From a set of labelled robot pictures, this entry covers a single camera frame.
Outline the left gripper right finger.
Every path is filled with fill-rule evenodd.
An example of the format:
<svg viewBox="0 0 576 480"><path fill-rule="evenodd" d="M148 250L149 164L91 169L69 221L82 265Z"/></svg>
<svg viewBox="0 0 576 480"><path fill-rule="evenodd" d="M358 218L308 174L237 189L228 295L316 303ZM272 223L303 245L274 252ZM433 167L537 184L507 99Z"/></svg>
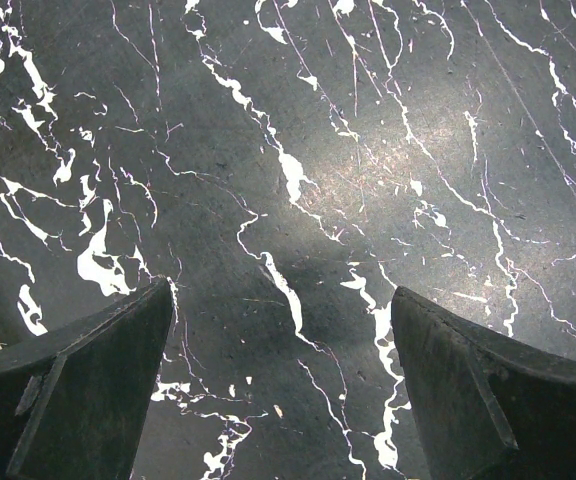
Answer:
<svg viewBox="0 0 576 480"><path fill-rule="evenodd" d="M576 479L576 361L400 286L394 341L434 479Z"/></svg>

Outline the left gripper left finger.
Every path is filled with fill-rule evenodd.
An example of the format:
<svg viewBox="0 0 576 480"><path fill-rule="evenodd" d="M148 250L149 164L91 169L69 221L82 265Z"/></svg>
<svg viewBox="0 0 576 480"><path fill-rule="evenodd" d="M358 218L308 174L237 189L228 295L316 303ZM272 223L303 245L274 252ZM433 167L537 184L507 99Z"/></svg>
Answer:
<svg viewBox="0 0 576 480"><path fill-rule="evenodd" d="M0 350L0 479L127 479L173 316L165 279Z"/></svg>

